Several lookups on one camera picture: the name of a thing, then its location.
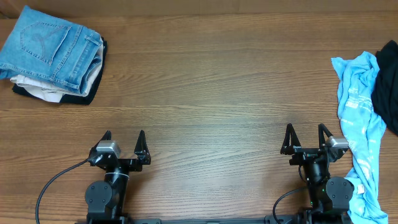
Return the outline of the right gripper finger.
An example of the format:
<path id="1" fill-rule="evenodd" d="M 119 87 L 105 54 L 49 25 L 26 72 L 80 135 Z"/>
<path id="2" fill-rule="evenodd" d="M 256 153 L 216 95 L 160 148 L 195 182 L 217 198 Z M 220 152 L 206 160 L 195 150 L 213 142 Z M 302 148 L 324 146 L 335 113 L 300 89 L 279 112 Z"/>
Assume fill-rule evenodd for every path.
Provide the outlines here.
<path id="1" fill-rule="evenodd" d="M 298 139 L 295 129 L 293 125 L 289 123 L 286 127 L 285 138 L 282 143 L 280 153 L 285 155 L 293 155 L 298 150 L 301 150 L 301 148 L 301 143 Z"/>
<path id="2" fill-rule="evenodd" d="M 328 130 L 328 128 L 323 124 L 320 123 L 318 125 L 318 142 L 319 142 L 319 147 L 323 148 L 326 145 L 326 137 L 330 137 L 333 134 Z"/>

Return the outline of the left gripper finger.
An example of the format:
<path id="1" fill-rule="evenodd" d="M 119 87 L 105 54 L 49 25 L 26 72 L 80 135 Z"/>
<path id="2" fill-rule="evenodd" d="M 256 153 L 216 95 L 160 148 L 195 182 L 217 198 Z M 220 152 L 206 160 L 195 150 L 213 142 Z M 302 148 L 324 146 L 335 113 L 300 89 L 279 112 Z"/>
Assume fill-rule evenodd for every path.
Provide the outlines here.
<path id="1" fill-rule="evenodd" d="M 140 164 L 151 164 L 151 156 L 146 143 L 146 135 L 144 130 L 141 130 L 136 142 L 134 153 Z"/>
<path id="2" fill-rule="evenodd" d="M 107 130 L 100 141 L 109 141 L 112 138 L 112 133 L 110 130 Z"/>

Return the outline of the light blue printed t-shirt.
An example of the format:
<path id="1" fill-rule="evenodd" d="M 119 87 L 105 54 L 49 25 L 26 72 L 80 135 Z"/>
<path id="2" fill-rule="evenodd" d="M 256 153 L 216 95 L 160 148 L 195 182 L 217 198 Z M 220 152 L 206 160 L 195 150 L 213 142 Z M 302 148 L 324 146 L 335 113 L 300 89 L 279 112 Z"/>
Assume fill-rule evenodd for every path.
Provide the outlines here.
<path id="1" fill-rule="evenodd" d="M 331 64 L 339 78 L 338 119 L 349 142 L 353 168 L 346 179 L 354 185 L 348 215 L 353 223 L 389 223 L 379 196 L 379 155 L 386 124 L 371 99 L 379 72 L 376 57 L 363 52 L 352 60 L 333 57 Z"/>

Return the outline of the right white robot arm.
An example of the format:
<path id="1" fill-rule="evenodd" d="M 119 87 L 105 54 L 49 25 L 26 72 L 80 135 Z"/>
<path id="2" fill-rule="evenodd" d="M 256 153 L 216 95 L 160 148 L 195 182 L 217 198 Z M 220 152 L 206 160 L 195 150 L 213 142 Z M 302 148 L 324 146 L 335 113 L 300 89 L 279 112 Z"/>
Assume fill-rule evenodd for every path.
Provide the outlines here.
<path id="1" fill-rule="evenodd" d="M 346 213 L 354 185 L 343 177 L 332 177 L 329 172 L 330 164 L 341 159 L 348 149 L 348 141 L 344 137 L 335 137 L 322 123 L 318 125 L 318 147 L 304 148 L 293 125 L 289 123 L 280 153 L 291 157 L 289 164 L 298 167 L 305 186 L 277 199 L 272 209 L 274 220 L 282 223 L 282 219 L 276 215 L 276 207 L 283 198 L 306 190 L 311 206 L 291 215 L 289 223 L 350 223 L 351 219 Z"/>

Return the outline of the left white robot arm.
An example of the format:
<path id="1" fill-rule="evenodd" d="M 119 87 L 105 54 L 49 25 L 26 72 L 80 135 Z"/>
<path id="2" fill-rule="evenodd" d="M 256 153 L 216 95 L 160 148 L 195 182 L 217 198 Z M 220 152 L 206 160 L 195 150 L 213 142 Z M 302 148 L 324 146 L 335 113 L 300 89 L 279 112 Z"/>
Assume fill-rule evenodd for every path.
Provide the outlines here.
<path id="1" fill-rule="evenodd" d="M 132 223 L 124 212 L 124 202 L 131 172 L 140 172 L 151 163 L 144 131 L 139 133 L 134 153 L 136 158 L 121 158 L 121 148 L 107 131 L 91 148 L 88 162 L 105 171 L 104 179 L 91 183 L 85 192 L 88 205 L 87 223 Z"/>

